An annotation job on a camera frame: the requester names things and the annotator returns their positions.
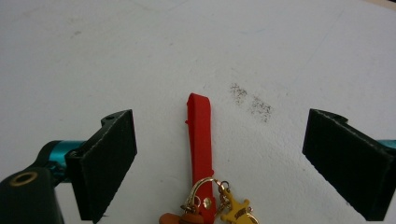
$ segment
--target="yellow charm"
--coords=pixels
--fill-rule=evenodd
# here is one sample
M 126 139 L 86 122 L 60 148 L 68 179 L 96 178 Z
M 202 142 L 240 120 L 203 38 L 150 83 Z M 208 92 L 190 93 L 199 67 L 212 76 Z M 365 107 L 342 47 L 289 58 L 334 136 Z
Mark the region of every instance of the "yellow charm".
M 250 201 L 245 199 L 243 203 L 237 202 L 230 192 L 230 189 L 225 189 L 222 192 L 230 202 L 231 210 L 225 215 L 221 215 L 222 221 L 229 221 L 234 224 L 259 224 L 257 219 L 249 213 L 248 207 Z

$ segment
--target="red lanyard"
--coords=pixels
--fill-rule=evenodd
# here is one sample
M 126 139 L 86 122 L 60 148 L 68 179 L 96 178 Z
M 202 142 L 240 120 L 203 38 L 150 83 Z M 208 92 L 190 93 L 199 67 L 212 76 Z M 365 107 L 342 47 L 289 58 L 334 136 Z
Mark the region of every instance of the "red lanyard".
M 189 125 L 192 184 L 212 176 L 212 146 L 210 134 L 210 102 L 207 97 L 192 93 L 187 102 Z M 213 224 L 216 214 L 216 199 L 213 196 L 212 184 L 202 185 L 197 193 L 200 200 L 200 214 L 205 224 Z

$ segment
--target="white surface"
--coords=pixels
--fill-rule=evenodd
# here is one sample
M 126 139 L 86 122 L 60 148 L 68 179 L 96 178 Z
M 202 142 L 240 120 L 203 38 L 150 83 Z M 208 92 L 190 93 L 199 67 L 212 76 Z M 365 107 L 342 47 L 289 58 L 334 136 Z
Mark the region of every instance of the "white surface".
M 190 191 L 184 121 L 196 92 L 212 104 L 216 177 L 251 200 L 261 223 L 365 223 L 301 151 L 309 108 L 395 138 L 395 8 L 380 0 L 1 1 L 0 179 L 48 141 L 87 139 L 102 117 L 132 108 L 138 154 L 101 223 L 158 223 L 180 213 Z M 235 97 L 235 84 L 245 97 Z M 57 195 L 65 222 L 85 223 L 71 186 Z M 383 223 L 395 218 L 393 202 Z

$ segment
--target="keychain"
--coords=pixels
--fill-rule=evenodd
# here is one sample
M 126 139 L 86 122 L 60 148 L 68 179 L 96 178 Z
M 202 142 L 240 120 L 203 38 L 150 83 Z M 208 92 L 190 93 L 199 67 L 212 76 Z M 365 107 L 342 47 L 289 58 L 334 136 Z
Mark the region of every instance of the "keychain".
M 227 181 L 220 182 L 211 177 L 214 171 L 209 99 L 192 93 L 187 106 L 186 123 L 189 125 L 193 187 L 186 202 L 181 205 L 184 214 L 182 216 L 164 214 L 160 217 L 160 224 L 213 224 L 218 216 L 222 221 L 232 224 L 259 224 L 259 221 L 251 215 L 249 200 L 244 200 L 243 203 L 237 202 L 231 194 Z M 215 183 L 219 187 L 219 208 L 216 208 L 212 185 L 204 185 L 207 182 Z
M 204 218 L 199 214 L 201 199 L 196 196 L 196 192 L 206 182 L 214 182 L 219 186 L 220 206 L 216 216 L 221 214 L 222 221 L 233 224 L 259 224 L 257 218 L 251 214 L 249 200 L 245 199 L 243 203 L 239 203 L 233 198 L 228 182 L 220 182 L 213 177 L 201 179 L 192 187 L 186 202 L 180 206 L 185 211 L 182 216 L 164 214 L 160 217 L 160 224 L 203 224 Z M 228 213 L 222 214 L 225 209 L 229 210 Z

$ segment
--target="dirt mark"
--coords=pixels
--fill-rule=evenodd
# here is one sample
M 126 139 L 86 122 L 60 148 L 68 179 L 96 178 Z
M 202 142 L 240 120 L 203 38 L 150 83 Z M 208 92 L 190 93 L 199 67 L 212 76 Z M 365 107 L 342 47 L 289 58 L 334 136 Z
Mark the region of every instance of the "dirt mark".
M 230 87 L 233 101 L 246 111 L 253 118 L 260 122 L 267 123 L 274 113 L 274 108 L 265 103 L 256 95 L 249 94 L 245 89 L 241 88 L 237 83 L 233 83 Z

